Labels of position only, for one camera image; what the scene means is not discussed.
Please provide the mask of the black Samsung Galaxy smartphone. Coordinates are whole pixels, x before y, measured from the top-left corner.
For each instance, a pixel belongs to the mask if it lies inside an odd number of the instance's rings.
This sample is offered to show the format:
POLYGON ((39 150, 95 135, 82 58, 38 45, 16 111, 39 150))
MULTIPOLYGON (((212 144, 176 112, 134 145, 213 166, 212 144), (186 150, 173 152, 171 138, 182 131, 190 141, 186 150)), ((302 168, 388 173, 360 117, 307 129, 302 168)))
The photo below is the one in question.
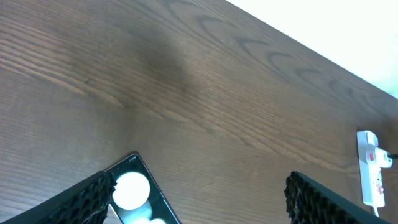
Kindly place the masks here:
POLYGON ((138 152, 106 170, 116 180, 110 207, 122 224, 181 224, 138 152))

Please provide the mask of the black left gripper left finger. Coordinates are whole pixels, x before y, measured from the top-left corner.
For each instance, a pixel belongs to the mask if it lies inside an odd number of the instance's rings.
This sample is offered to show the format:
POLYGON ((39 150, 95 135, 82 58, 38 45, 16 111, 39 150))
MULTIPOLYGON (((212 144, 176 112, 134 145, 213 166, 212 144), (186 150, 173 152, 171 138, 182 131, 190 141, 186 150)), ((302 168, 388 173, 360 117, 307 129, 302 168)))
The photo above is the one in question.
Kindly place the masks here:
POLYGON ((115 186, 112 172, 97 172, 2 224, 103 224, 115 186))

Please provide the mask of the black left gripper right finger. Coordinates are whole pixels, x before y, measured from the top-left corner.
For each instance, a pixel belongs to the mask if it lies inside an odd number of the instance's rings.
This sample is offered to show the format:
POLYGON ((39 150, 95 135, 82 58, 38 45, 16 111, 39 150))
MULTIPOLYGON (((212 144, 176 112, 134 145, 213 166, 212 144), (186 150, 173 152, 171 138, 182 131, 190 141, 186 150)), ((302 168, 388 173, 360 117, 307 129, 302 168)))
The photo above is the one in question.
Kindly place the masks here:
POLYGON ((293 224, 388 224, 301 172, 293 171, 285 183, 286 212, 293 224))

